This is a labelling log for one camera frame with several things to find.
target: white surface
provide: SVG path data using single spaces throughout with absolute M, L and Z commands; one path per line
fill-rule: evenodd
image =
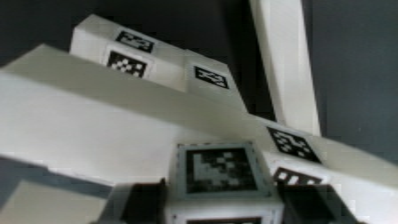
M 0 210 L 2 224 L 87 224 L 102 214 L 105 199 L 22 181 Z
M 157 42 L 151 54 L 116 42 L 116 36 L 123 30 Z M 151 61 L 151 71 L 144 78 L 173 89 L 185 91 L 185 50 L 155 40 L 96 15 L 91 15 L 75 28 L 71 54 L 107 65 L 107 52 L 110 50 L 128 56 L 135 56 L 144 61 Z
M 381 217 L 397 220 L 384 206 L 398 203 L 393 164 L 46 47 L 0 72 L 0 105 L 0 155 L 110 184 L 169 176 L 180 143 L 253 141 L 263 152 L 277 152 L 265 126 L 297 133 L 331 172 L 347 175 L 345 180 L 334 175 L 331 183 L 352 189 L 341 195 L 363 208 L 354 214 L 373 209 L 370 224 L 386 224 Z
M 215 86 L 196 78 L 194 66 L 208 70 L 212 73 L 226 78 L 229 89 Z M 205 97 L 213 102 L 231 106 L 237 110 L 247 112 L 245 103 L 240 96 L 235 79 L 226 64 L 205 58 L 192 51 L 187 50 L 187 62 L 185 62 L 185 74 L 187 74 L 187 92 Z
M 251 0 L 277 122 L 320 135 L 301 0 Z
M 151 54 L 116 41 L 121 31 L 134 33 L 157 43 Z M 240 111 L 247 111 L 228 65 L 91 15 L 75 28 L 71 54 L 107 65 L 110 50 L 148 62 L 150 68 L 142 77 L 146 80 L 205 97 Z M 194 78 L 189 67 L 192 64 L 212 69 L 228 77 L 229 90 Z
M 277 168 L 286 168 L 288 170 L 317 177 L 322 179 L 322 184 L 329 184 L 331 181 L 331 171 L 317 163 L 306 160 L 295 159 L 292 156 L 277 152 L 263 152 L 263 158 L 267 165 L 270 167 L 270 174 L 274 176 Z
M 277 200 L 196 200 L 169 202 L 167 223 L 189 220 L 261 217 L 261 224 L 281 223 L 283 203 Z

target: black and white square marker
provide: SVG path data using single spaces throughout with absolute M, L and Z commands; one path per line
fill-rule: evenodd
M 189 220 L 187 224 L 261 224 L 260 217 Z
M 142 50 L 144 52 L 153 52 L 153 46 L 155 43 L 146 38 L 137 36 L 135 34 L 128 33 L 126 31 L 121 31 L 116 41 L 134 47 L 135 49 Z
M 245 149 L 187 151 L 187 193 L 258 190 Z
M 107 66 L 121 72 L 130 73 L 135 77 L 142 78 L 148 63 L 139 61 L 116 51 L 110 51 Z
M 292 156 L 309 160 L 311 162 L 322 163 L 306 139 L 270 127 L 269 131 L 277 145 L 277 150 Z
M 194 66 L 194 73 L 198 79 L 201 79 L 205 82 L 217 85 L 219 87 L 229 89 L 228 79 L 222 75 L 208 71 L 205 68 L 199 68 L 198 66 Z
M 313 177 L 283 167 L 277 168 L 274 181 L 283 182 L 286 185 L 315 185 L 322 183 L 322 179 L 318 177 Z

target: white panel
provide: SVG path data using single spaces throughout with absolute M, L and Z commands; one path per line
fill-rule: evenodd
M 251 0 L 277 121 L 320 135 L 301 0 Z
M 226 64 L 187 50 L 187 93 L 247 112 Z
M 151 52 L 137 48 L 137 44 L 128 41 L 121 42 L 125 33 L 153 43 Z M 71 54 L 109 66 L 112 51 L 148 64 L 142 76 L 148 81 L 247 111 L 228 65 L 91 15 L 75 28 Z M 192 65 L 226 77 L 228 89 L 194 77 Z
M 247 143 L 180 145 L 169 178 L 167 223 L 247 217 L 261 217 L 261 224 L 279 223 L 283 202 L 260 161 Z M 221 164 L 228 163 L 235 167 L 222 169 Z M 215 183 L 219 178 L 242 183 L 224 185 Z
M 121 32 L 137 35 L 155 43 L 151 53 L 118 42 Z M 185 91 L 185 50 L 91 15 L 75 28 L 71 54 L 107 65 L 110 50 L 123 55 L 135 56 L 144 61 L 151 61 L 150 74 L 144 79 Z
M 309 135 L 306 132 L 286 128 L 283 125 L 276 124 L 272 121 L 256 117 L 260 123 L 267 127 L 272 127 L 285 132 L 290 132 L 297 136 L 306 138 L 311 148 L 322 160 L 322 164 L 327 169 L 334 172 L 345 173 L 349 176 L 359 177 L 379 184 L 398 188 L 398 166 L 391 164 L 386 160 L 368 154 L 363 150 L 350 147 L 343 143 L 333 141 L 327 138 Z M 276 143 L 270 141 L 270 145 L 263 145 L 267 151 L 279 152 Z
M 107 184 L 169 176 L 178 143 L 263 130 L 251 115 L 46 47 L 0 80 L 2 155 Z
M 286 156 L 283 153 L 274 152 L 263 152 L 263 158 L 267 161 L 267 165 L 270 167 L 270 174 L 276 177 L 279 169 L 286 169 L 299 174 L 304 174 L 308 177 L 304 177 L 306 180 L 320 179 L 320 181 L 315 181 L 313 184 L 329 184 L 331 182 L 331 170 L 318 164 L 306 162 L 304 160 L 297 160 L 293 157 Z M 281 180 L 286 182 L 297 175 L 286 174 L 286 178 L 281 176 Z
M 105 199 L 22 181 L 0 210 L 2 224 L 84 224 L 102 214 Z
M 397 224 L 398 188 L 341 173 L 334 174 L 331 185 L 357 220 L 368 224 Z

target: white structure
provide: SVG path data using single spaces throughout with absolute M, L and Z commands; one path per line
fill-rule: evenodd
M 357 219 L 398 222 L 393 164 L 52 48 L 4 68 L 0 93 L 4 157 L 114 186 L 169 176 L 180 144 L 251 141 L 272 175 L 285 168 L 322 179 Z
M 228 65 L 96 15 L 75 28 L 71 54 L 247 111 Z
M 277 122 L 320 135 L 301 0 L 251 0 Z
M 0 223 L 91 223 L 98 219 L 105 203 L 105 199 L 22 181 L 0 210 Z

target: white foam board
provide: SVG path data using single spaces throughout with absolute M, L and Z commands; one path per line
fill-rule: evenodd
M 365 151 L 48 47 L 0 72 L 0 105 L 0 155 L 80 178 L 109 184 L 157 182 L 169 176 L 178 144 L 253 141 L 263 155 L 281 153 L 267 131 L 272 127 L 306 138 L 334 174 L 329 183 L 356 189 L 357 180 L 365 181 L 366 192 L 379 192 L 366 193 L 370 200 L 386 198 L 389 205 L 398 202 L 398 168 Z M 302 166 L 322 166 L 288 154 L 285 158 L 301 160 Z M 356 190 L 341 196 L 361 203 L 354 214 L 365 216 L 375 203 L 366 204 Z M 384 216 L 395 217 L 381 205 L 370 223 L 386 223 Z
M 301 0 L 251 0 L 277 122 L 320 135 Z
M 82 224 L 102 214 L 105 199 L 22 181 L 0 210 L 2 224 Z

